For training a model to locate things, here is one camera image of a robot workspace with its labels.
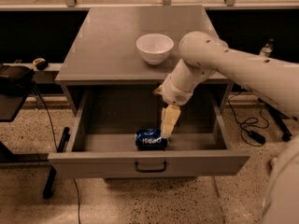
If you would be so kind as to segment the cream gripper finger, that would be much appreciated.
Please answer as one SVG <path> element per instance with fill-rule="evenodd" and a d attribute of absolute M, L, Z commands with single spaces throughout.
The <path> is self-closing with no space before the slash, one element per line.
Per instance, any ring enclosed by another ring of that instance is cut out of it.
<path fill-rule="evenodd" d="M 154 95 L 162 95 L 162 85 L 160 85 L 159 87 L 157 87 L 154 91 L 153 94 Z"/>
<path fill-rule="evenodd" d="M 180 116 L 180 108 L 177 105 L 169 105 L 162 109 L 161 115 L 161 137 L 169 138 L 174 130 L 174 126 Z"/>

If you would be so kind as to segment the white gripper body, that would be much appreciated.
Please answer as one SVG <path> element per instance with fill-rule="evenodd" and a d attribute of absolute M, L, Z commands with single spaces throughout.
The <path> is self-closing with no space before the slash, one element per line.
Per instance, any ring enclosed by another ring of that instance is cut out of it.
<path fill-rule="evenodd" d="M 165 103 L 182 106 L 191 99 L 193 92 L 180 90 L 173 84 L 171 77 L 167 77 L 161 85 L 161 95 Z"/>

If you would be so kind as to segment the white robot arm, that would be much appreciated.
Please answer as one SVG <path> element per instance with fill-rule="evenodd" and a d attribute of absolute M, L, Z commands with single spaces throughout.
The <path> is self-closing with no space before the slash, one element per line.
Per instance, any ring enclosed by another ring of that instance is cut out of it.
<path fill-rule="evenodd" d="M 162 111 L 161 136 L 171 135 L 180 107 L 196 86 L 219 72 L 254 93 L 290 119 L 299 120 L 299 67 L 295 63 L 229 49 L 204 32 L 190 32 L 179 42 L 180 60 L 156 90 L 168 107 Z M 265 197 L 261 224 L 299 224 L 299 136 L 278 155 Z"/>

